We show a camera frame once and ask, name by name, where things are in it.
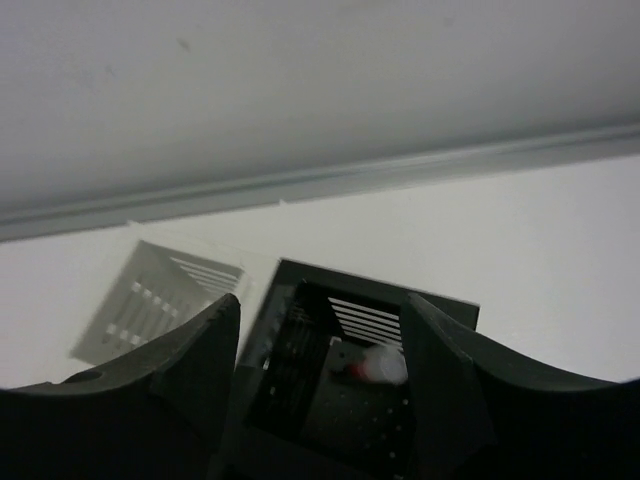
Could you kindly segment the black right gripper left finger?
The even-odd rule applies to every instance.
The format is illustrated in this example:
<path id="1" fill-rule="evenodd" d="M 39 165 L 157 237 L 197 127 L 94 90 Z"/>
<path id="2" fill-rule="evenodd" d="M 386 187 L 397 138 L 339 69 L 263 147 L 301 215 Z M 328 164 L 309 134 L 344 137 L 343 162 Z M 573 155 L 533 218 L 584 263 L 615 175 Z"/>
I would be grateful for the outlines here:
<path id="1" fill-rule="evenodd" d="M 222 439 L 240 303 L 61 383 L 1 392 L 4 479 L 204 479 Z"/>

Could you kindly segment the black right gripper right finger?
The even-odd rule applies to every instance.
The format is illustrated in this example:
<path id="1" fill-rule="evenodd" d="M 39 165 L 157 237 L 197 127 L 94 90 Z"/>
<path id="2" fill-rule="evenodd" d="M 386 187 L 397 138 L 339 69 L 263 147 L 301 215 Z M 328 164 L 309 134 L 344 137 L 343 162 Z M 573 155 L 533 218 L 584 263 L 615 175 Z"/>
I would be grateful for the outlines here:
<path id="1" fill-rule="evenodd" d="M 544 364 L 416 294 L 400 325 L 418 478 L 638 478 L 637 380 Z"/>

